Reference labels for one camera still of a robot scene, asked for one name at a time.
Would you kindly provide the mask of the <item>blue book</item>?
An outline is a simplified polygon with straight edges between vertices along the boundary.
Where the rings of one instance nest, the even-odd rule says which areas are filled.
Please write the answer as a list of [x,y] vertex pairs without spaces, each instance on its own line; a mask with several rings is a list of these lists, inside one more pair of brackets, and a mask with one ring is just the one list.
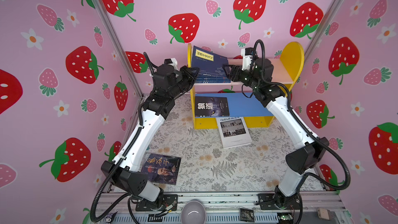
[[218,74],[214,74],[200,70],[196,79],[197,84],[223,84],[230,82],[226,75],[220,74],[220,71],[218,71]]

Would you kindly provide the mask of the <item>navy book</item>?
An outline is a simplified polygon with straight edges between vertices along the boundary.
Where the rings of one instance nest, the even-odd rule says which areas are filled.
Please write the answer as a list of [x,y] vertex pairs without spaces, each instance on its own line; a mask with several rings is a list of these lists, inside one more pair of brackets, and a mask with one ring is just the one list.
[[193,47],[191,66],[199,68],[201,72],[217,73],[223,70],[224,65],[228,64],[227,57],[220,56],[197,46]]

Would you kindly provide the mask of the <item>black wolf cover book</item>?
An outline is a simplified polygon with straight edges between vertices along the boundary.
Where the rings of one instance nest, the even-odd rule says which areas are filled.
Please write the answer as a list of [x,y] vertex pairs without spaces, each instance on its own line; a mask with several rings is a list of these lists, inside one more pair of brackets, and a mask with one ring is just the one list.
[[226,97],[195,97],[196,117],[224,117],[230,116],[228,99]]

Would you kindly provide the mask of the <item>white photo cover book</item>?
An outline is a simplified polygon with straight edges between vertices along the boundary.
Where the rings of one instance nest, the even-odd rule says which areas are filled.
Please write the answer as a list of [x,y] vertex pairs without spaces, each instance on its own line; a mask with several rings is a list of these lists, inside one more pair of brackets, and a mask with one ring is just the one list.
[[251,144],[244,117],[219,117],[216,121],[224,149]]

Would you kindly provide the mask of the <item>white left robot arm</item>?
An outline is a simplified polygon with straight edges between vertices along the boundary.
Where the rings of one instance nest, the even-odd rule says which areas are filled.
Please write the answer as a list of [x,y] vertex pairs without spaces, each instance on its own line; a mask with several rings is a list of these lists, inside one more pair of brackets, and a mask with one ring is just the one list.
[[162,198],[162,190],[140,172],[141,162],[155,133],[165,122],[175,101],[189,92],[198,77],[199,68],[183,66],[180,70],[170,64],[160,65],[153,74],[154,86],[138,108],[138,123],[123,148],[112,161],[104,161],[101,170],[105,184],[112,184],[130,195],[150,202]]

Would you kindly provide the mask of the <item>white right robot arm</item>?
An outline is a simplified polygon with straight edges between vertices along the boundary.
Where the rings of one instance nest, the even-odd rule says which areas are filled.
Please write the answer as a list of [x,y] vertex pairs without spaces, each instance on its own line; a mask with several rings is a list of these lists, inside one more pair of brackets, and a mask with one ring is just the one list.
[[274,67],[269,59],[252,59],[249,68],[227,64],[223,69],[229,80],[251,88],[255,98],[278,119],[289,135],[295,150],[286,155],[288,167],[275,189],[275,199],[290,200],[297,195],[308,171],[324,155],[328,140],[311,137],[312,132],[291,107],[290,91],[284,84],[272,81]]

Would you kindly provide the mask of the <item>yellow wooden bookshelf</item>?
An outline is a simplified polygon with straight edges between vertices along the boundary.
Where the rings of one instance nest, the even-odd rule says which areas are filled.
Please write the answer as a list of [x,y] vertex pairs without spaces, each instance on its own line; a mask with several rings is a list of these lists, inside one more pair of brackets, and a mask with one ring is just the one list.
[[[289,43],[279,59],[271,59],[274,66],[272,81],[279,82],[292,90],[304,66],[304,49],[298,42]],[[243,96],[242,91],[249,93],[250,88],[242,87],[241,82],[230,83],[196,83],[190,91],[193,126],[195,129],[217,129],[215,117],[195,116],[195,96],[227,97],[232,117],[244,117],[249,128],[268,128],[274,116],[255,97],[250,99]]]

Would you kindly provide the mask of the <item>dark portrait cover book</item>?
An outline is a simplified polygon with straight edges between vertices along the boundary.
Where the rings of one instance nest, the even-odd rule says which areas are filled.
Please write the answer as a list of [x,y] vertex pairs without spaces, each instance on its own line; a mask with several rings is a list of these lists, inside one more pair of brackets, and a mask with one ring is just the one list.
[[152,183],[176,185],[181,158],[150,153],[141,169]]

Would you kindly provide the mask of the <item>grey bowl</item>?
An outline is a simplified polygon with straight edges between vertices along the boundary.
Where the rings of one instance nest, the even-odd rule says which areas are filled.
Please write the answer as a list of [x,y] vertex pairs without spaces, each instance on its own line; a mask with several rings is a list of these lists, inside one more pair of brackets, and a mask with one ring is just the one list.
[[182,208],[180,217],[182,224],[205,224],[207,214],[204,205],[193,200]]

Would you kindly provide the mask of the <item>small black circuit board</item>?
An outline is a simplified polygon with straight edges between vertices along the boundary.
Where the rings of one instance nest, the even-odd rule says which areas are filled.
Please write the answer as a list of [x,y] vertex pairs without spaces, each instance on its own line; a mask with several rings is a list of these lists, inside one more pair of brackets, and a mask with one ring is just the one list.
[[240,208],[239,219],[242,222],[254,223],[255,222],[254,211],[252,209]]

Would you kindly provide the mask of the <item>black cartoon figurine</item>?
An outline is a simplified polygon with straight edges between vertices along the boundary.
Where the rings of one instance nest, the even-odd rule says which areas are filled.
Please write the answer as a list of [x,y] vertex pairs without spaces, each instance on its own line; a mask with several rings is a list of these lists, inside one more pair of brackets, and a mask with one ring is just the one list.
[[105,217],[105,223],[106,223],[106,224],[111,224],[111,223],[114,221],[114,219],[115,219],[115,217],[116,217],[116,214],[117,214],[117,212],[108,214],[108,215]]

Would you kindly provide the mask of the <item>beige small box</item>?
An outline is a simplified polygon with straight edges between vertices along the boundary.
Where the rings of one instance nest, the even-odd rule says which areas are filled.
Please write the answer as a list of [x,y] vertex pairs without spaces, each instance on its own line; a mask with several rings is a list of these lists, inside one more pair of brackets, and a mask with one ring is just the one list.
[[317,214],[318,214],[318,217],[322,220],[331,220],[332,219],[331,212],[328,209],[318,208]]

